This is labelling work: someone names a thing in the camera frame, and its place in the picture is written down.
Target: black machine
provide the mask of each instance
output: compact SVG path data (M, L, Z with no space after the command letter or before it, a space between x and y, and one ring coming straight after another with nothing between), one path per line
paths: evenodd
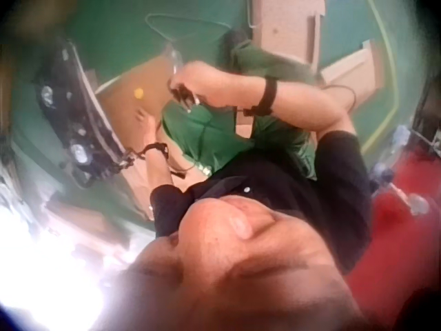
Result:
M37 100L69 161L60 166L82 188L133 164L94 95L71 41L57 39L35 77Z

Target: yellow line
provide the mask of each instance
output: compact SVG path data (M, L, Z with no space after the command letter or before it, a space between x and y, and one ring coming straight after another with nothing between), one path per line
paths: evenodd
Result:
M368 4L371 6L373 15L375 16L378 27L380 28L381 35L384 41L384 45L386 47L387 58L389 60L389 65L391 68L391 76L392 76L392 89L393 89L393 105L392 109L389 111L387 116L384 118L383 122L378 126L377 130L366 140L366 142L361 147L361 152L364 154L372 145L376 142L378 137L383 133L384 129L386 129L389 122L392 120L393 116L398 110L398 106L400 105L400 100L398 98L398 84L397 84L397 72L395 67L395 61L393 60L391 44L389 43L389 38L386 33L386 29L384 28L383 21L378 13L377 8L375 7L375 3L373 0L367 0Z

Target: yellow dot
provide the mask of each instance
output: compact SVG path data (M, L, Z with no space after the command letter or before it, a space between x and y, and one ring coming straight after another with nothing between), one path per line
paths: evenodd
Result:
M144 90L142 88L137 88L134 91L135 94L135 98L137 98L138 100L141 100L144 97Z

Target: black wristband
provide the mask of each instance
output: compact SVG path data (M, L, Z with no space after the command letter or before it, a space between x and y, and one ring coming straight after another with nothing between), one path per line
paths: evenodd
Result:
M155 149L155 150L160 150L160 151L164 154L164 157L165 157L166 159L168 159L168 146L167 146L166 143L151 143L151 144L145 146L144 149L142 150L142 152L139 153L139 154L141 155L141 158L144 159L144 158L145 158L145 157L144 157L144 154L145 154L148 150L153 150L153 149Z
M274 99L277 94L277 79L265 77L265 91L262 99L257 106L252 106L251 110L244 110L245 116L267 116L272 113Z

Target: green surface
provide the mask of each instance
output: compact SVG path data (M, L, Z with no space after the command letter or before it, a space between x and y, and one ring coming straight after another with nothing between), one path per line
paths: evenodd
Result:
M85 68L94 68L103 83L163 51L166 40L145 23L145 16L149 13L175 14L219 21L231 27L246 27L245 0L188 0L185 6L182 3L178 0L83 0L65 33L78 45ZM362 143L366 143L381 127L393 109L394 99L398 100L396 113L378 134L378 140L367 150L365 160L371 165L381 150L380 144L385 135L397 123L407 121L416 108L427 72L428 46L418 29L411 4L401 0L327 0L326 4L320 66L329 65L361 49L362 42L367 39L374 39L382 53L386 86L353 117ZM382 23L374 16L371 4L378 10ZM201 59L226 67L227 54L222 39L226 32L224 26L162 17L154 18L152 22L165 34L178 39L175 46L182 52L184 61ZM398 94L393 90L393 70L387 45L396 67ZM40 56L41 47L29 46L21 50L12 96L12 138L16 144L20 175L34 182L30 185L28 198L35 200L34 205L39 205L53 192L59 191L71 203L101 211L109 220L129 231L151 227L151 224L142 222L120 178L98 183L89 190L80 190L59 169L58 164L65 155L37 106L31 84ZM176 130L179 130L180 122L196 115L194 120L200 123L206 123L212 117L204 110L189 117L176 117ZM211 124L226 137L234 132L231 117L228 119L227 115L217 114ZM189 141L197 141L201 127L197 130L195 127L189 134L192 135L188 137ZM210 153L212 146L224 141L229 139L205 140L204 152ZM234 143L225 147L240 149Z

